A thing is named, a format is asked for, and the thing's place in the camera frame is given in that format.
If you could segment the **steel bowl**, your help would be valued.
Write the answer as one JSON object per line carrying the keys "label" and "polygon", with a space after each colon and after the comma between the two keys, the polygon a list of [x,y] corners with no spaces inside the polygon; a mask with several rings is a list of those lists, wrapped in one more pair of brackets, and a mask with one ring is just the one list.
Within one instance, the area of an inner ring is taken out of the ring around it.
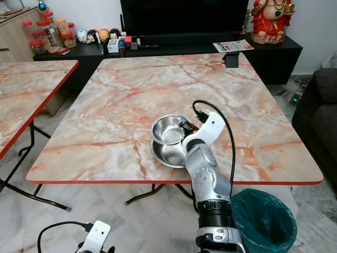
{"label": "steel bowl", "polygon": [[165,115],[154,121],[151,127],[152,140],[157,144],[174,145],[186,136],[182,127],[188,119],[182,115]]}
{"label": "steel bowl", "polygon": [[164,166],[185,169],[186,152],[180,142],[165,145],[152,140],[151,149],[154,157]]}

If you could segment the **marble folding table red edge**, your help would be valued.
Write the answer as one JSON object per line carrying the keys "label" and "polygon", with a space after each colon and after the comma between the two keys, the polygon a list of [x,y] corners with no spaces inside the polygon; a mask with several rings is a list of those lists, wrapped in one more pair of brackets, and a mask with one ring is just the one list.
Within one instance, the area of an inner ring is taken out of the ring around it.
{"label": "marble folding table red edge", "polygon": [[31,133],[31,144],[19,150],[19,162],[8,176],[0,178],[1,188],[9,188],[27,198],[67,212],[70,212],[69,207],[37,195],[43,187],[41,184],[38,184],[34,193],[28,193],[9,181],[35,145],[35,133],[51,137],[34,125],[34,118],[77,66],[77,60],[26,61],[2,63],[0,69],[0,158],[7,154],[25,130]]}
{"label": "marble folding table red edge", "polygon": [[151,127],[165,115],[198,124],[192,103],[214,104],[231,125],[212,150],[235,184],[315,185],[323,174],[244,55],[127,57],[101,61],[27,173],[35,184],[190,183],[152,154]]}

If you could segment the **black table clamp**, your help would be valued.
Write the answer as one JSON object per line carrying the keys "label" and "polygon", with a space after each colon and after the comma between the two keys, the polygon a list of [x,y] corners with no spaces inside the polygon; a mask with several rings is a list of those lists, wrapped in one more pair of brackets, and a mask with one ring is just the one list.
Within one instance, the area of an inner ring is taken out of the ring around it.
{"label": "black table clamp", "polygon": [[239,68],[239,52],[227,52],[222,59],[226,68]]}

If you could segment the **printed paper leaflet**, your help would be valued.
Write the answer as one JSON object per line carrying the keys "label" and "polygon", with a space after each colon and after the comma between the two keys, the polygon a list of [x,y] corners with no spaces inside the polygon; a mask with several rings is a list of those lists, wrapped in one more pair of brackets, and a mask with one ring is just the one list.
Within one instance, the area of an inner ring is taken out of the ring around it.
{"label": "printed paper leaflet", "polygon": [[254,47],[246,40],[213,43],[213,46],[219,53],[240,52],[254,49]]}

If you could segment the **black TV console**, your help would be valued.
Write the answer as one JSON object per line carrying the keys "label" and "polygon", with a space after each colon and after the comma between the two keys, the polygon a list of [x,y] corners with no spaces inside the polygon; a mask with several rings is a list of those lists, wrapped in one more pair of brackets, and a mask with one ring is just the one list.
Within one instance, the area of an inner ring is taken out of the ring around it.
{"label": "black TV console", "polygon": [[[234,40],[245,39],[254,47],[253,50],[243,51],[253,69],[265,85],[286,84],[299,59],[302,46],[286,37],[280,44],[256,44],[250,39],[250,34],[237,35]],[[77,60],[78,66],[64,83],[66,89],[80,91],[94,74],[102,60],[118,58],[118,54],[103,54],[103,46],[99,44],[79,43],[65,55],[48,54],[35,56],[35,61]],[[217,53],[213,44],[170,44],[157,47],[141,46],[137,50],[125,51],[124,57],[154,57],[164,55],[187,55]]]}

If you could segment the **power strip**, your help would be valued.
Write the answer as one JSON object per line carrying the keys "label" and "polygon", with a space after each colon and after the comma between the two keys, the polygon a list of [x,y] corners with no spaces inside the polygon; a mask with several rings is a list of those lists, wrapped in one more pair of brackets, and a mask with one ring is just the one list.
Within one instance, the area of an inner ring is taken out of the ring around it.
{"label": "power strip", "polygon": [[300,87],[295,92],[293,92],[293,96],[291,96],[291,98],[289,99],[289,104],[291,104],[292,106],[298,106],[300,98],[303,95],[303,92],[305,92],[304,87]]}

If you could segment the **small white box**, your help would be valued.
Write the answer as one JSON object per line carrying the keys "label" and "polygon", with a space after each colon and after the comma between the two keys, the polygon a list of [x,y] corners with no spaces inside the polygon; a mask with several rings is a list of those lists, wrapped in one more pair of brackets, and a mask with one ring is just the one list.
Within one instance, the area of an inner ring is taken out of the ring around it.
{"label": "small white box", "polygon": [[107,50],[109,54],[118,54],[125,51],[124,38],[110,39],[107,44]]}

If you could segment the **black flat television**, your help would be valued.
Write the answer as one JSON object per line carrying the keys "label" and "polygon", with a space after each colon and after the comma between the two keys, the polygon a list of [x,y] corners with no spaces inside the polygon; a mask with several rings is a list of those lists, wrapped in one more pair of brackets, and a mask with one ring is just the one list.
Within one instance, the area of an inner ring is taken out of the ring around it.
{"label": "black flat television", "polygon": [[239,32],[249,0],[120,0],[133,35]]}

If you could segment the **bin with green bag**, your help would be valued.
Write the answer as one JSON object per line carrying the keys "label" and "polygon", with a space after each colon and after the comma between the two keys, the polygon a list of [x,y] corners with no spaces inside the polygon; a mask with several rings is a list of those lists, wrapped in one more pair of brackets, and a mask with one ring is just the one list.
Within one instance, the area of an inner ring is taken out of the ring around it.
{"label": "bin with green bag", "polygon": [[288,253],[296,241],[291,210],[271,193],[245,189],[231,198],[234,221],[248,253]]}

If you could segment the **yellow round figurine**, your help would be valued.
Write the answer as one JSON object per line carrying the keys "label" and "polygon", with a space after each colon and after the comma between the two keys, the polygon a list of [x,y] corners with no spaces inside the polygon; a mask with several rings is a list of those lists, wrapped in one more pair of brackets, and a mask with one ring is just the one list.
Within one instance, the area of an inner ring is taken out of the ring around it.
{"label": "yellow round figurine", "polygon": [[98,31],[98,36],[100,39],[100,43],[104,44],[110,38],[110,32],[108,31],[108,29],[103,28]]}

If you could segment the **dark sofa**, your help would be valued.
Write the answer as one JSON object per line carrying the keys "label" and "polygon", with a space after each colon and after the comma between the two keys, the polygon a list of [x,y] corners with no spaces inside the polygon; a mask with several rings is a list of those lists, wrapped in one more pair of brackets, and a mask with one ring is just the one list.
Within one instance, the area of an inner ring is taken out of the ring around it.
{"label": "dark sofa", "polygon": [[313,73],[292,125],[337,193],[337,69]]}

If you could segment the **red gold statue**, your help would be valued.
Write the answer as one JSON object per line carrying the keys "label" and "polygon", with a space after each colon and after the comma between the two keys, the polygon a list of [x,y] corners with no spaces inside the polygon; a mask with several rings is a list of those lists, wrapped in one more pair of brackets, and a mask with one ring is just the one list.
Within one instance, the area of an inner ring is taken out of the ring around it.
{"label": "red gold statue", "polygon": [[251,39],[257,44],[279,44],[286,37],[295,5],[291,0],[255,0],[251,15]]}

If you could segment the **small red lidded jar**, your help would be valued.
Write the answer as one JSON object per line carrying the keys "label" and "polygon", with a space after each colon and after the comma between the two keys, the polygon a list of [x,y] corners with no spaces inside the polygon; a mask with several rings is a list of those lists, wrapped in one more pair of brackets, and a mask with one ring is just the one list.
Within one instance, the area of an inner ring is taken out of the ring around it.
{"label": "small red lidded jar", "polygon": [[77,46],[77,41],[72,32],[61,34],[61,38],[65,48],[73,48]]}
{"label": "small red lidded jar", "polygon": [[29,43],[29,46],[31,46],[32,52],[35,56],[46,55],[48,53],[43,41],[41,40],[32,41]]}

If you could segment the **orange lidded plastic jar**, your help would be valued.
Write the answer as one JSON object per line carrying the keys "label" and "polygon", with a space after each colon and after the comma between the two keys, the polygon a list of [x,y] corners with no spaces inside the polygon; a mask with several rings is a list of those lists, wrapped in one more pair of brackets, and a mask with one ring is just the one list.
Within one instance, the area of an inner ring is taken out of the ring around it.
{"label": "orange lidded plastic jar", "polygon": [[65,18],[58,18],[56,20],[57,22],[57,27],[58,27],[58,33],[59,34],[69,34],[72,33],[69,24],[67,23]]}

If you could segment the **tall red lidded jar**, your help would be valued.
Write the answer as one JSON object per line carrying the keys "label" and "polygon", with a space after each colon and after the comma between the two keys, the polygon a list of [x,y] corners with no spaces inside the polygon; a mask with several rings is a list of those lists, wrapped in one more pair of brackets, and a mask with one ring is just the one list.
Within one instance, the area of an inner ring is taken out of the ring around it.
{"label": "tall red lidded jar", "polygon": [[63,43],[60,39],[60,34],[58,33],[58,28],[54,26],[53,22],[49,19],[43,19],[37,24],[44,31],[44,38],[46,39],[46,43],[51,47],[48,49],[50,53],[56,53],[58,50],[63,49]]}

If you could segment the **light wooden cabinet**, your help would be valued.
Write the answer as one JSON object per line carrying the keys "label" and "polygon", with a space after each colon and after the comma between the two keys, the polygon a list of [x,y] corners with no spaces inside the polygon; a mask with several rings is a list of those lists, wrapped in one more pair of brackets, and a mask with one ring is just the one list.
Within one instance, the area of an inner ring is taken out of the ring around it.
{"label": "light wooden cabinet", "polygon": [[36,22],[40,14],[36,7],[19,9],[0,19],[0,62],[32,61],[34,53],[23,29],[24,21]]}

